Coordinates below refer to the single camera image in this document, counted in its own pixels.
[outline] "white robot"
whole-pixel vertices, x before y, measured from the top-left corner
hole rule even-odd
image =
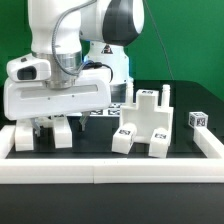
[[[5,116],[18,121],[17,133],[22,133],[24,119],[30,119],[30,126],[38,135],[41,122],[55,125],[56,137],[60,121],[49,124],[39,118],[86,113],[107,108],[111,103],[111,71],[83,70],[91,62],[82,62],[80,38],[121,47],[128,45],[142,31],[143,3],[142,0],[28,0],[28,11],[32,53],[7,65]]]

